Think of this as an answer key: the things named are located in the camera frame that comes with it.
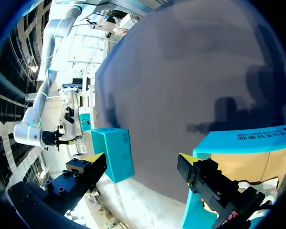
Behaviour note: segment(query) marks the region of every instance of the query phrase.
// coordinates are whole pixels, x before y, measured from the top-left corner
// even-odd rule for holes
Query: teal box
[[[80,114],[80,123],[82,131],[91,130],[90,114]]]
[[[130,139],[127,129],[98,128],[91,130],[95,154],[106,154],[105,173],[114,182],[120,182],[134,175]]]

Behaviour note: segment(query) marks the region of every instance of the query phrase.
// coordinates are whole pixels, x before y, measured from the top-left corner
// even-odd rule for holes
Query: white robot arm
[[[66,144],[66,141],[76,137],[76,133],[75,136],[74,134],[69,134],[64,138],[66,141],[59,141],[58,138],[63,136],[63,134],[60,134],[58,130],[56,132],[43,131],[40,128],[40,124],[44,105],[57,74],[56,71],[49,70],[53,58],[55,37],[67,37],[81,12],[82,9],[80,6],[73,5],[67,11],[64,19],[51,20],[44,30],[41,59],[45,66],[43,74],[46,75],[46,79],[37,92],[33,106],[27,109],[21,123],[16,124],[14,127],[14,138],[18,143],[44,148],[47,145],[58,145],[58,143]],[[72,102],[71,100],[74,99],[73,94],[74,92],[70,92],[70,94],[67,95],[67,98],[70,98],[70,103]]]

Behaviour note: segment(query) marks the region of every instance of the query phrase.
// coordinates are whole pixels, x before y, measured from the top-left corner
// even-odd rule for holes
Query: white floor
[[[104,174],[97,188],[111,213],[131,229],[181,228],[185,204],[131,178],[115,184]]]

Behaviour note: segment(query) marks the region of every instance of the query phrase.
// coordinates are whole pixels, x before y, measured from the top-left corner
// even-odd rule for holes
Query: blue box
[[[105,173],[114,182],[120,182],[134,175],[130,139],[127,129],[98,128],[91,130],[95,154],[105,153]]]

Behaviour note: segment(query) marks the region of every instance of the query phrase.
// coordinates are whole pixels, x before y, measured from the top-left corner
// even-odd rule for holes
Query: wires
[[[73,25],[73,27],[77,27],[77,26],[82,26],[82,25],[86,25],[86,26],[90,26],[90,24],[79,24],[79,25]],[[121,29],[121,30],[129,30],[129,29],[125,29],[125,28],[119,28],[119,27],[115,27],[115,26],[110,26],[110,25],[95,25],[97,27],[108,27],[108,28],[113,28],[113,29]]]
[[[264,210],[264,209],[268,209],[268,210],[272,210],[274,207],[274,205],[271,204],[271,201],[267,201],[266,203],[262,204],[261,206],[258,206],[255,211],[259,211],[259,210]]]
[[[139,20],[138,20],[137,22],[134,22],[134,20],[133,20],[133,16],[132,16],[131,14],[129,14],[129,16],[130,16],[130,19],[133,21],[133,23],[135,23],[135,24],[136,24],[136,23],[139,21]]]

